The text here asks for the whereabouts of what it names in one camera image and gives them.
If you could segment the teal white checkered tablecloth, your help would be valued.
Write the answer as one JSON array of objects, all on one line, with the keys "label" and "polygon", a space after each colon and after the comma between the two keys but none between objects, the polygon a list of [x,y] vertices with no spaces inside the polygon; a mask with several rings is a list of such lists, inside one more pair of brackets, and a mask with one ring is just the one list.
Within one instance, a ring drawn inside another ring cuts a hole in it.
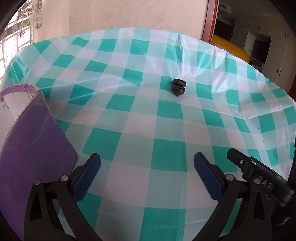
[{"label": "teal white checkered tablecloth", "polygon": [[[174,79],[184,94],[172,93]],[[78,164],[100,155],[78,205],[103,240],[192,240],[217,205],[193,166],[197,152],[237,179],[230,148],[290,173],[295,102],[192,37],[125,28],[45,40],[7,66],[2,88],[22,83],[43,91]]]}]

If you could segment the yellow sofa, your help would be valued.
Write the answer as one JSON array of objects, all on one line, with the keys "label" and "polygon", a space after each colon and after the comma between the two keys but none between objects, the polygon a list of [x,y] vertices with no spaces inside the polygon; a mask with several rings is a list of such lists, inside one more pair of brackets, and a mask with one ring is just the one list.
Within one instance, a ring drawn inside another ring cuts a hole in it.
[{"label": "yellow sofa", "polygon": [[218,48],[224,49],[230,54],[240,58],[241,60],[244,60],[246,63],[249,63],[249,56],[247,52],[244,49],[234,45],[233,43],[217,35],[213,35],[211,44]]}]

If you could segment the floral lace curtain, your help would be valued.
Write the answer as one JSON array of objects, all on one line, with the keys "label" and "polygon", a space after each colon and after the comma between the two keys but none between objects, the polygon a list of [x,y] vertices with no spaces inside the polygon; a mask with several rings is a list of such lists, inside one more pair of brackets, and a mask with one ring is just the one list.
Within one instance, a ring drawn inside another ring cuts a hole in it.
[{"label": "floral lace curtain", "polygon": [[[4,26],[1,28],[1,47],[12,36],[16,36],[18,39],[18,46],[34,42],[33,29],[39,30],[42,26],[42,3],[42,0],[25,1],[13,16],[4,23]],[[27,31],[30,34],[30,40],[21,44],[19,39],[24,40]]]}]

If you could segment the dark wrinkled date fruit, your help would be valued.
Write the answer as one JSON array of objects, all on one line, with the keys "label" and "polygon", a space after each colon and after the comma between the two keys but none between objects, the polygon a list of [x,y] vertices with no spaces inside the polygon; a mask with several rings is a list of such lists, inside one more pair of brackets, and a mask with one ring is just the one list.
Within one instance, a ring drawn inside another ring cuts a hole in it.
[{"label": "dark wrinkled date fruit", "polygon": [[178,86],[178,85],[172,85],[171,91],[175,96],[180,96],[185,93],[185,87]]}]

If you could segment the white wall cabinet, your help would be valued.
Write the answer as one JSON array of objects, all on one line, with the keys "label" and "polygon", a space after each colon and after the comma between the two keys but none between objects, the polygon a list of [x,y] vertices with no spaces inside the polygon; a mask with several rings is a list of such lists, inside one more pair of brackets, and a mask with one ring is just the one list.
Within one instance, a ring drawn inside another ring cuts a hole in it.
[{"label": "white wall cabinet", "polygon": [[237,18],[231,42],[247,52],[250,65],[289,92],[295,78],[295,35],[283,17]]}]

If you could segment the red door frame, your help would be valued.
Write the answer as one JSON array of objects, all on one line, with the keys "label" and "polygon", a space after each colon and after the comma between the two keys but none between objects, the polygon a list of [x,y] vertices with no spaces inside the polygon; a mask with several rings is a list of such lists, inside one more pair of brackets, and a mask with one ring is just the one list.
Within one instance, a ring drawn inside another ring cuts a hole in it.
[{"label": "red door frame", "polygon": [[203,33],[201,37],[201,40],[204,42],[211,43],[217,20],[218,9],[219,0],[208,0]]}]

